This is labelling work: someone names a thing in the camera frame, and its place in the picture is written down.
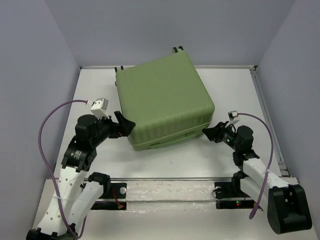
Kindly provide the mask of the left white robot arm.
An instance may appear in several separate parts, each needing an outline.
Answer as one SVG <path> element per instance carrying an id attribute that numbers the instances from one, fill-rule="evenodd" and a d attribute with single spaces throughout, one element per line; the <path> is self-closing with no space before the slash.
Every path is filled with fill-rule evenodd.
<path id="1" fill-rule="evenodd" d="M 111 178 L 100 172 L 87 175 L 97 156 L 97 147 L 106 139 L 130 135 L 135 123 L 115 111 L 117 122 L 109 116 L 82 115 L 75 126 L 62 162 L 55 192 L 35 229 L 28 231 L 28 240 L 78 240 L 82 237 L 86 217 L 100 197 L 110 194 Z"/>

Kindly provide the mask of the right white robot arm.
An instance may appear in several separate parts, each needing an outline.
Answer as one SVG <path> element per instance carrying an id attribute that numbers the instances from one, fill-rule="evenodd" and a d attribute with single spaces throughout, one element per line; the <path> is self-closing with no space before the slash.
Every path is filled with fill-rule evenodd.
<path id="1" fill-rule="evenodd" d="M 245 125 L 234 128 L 228 122 L 202 131 L 214 143 L 233 149 L 232 158 L 239 171 L 234 173 L 230 190 L 235 196 L 246 194 L 267 217 L 278 235 L 310 230 L 313 226 L 304 188 L 290 184 L 270 171 L 253 150 L 254 132 Z"/>

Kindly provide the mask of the green hard-shell suitcase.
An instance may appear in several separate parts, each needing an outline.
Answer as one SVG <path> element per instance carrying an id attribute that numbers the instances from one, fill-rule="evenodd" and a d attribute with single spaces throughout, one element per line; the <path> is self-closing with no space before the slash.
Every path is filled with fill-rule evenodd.
<path id="1" fill-rule="evenodd" d="M 200 136 L 211 124 L 215 104 L 182 46 L 168 56 L 114 70 L 122 114 L 135 123 L 128 140 L 136 151 Z"/>

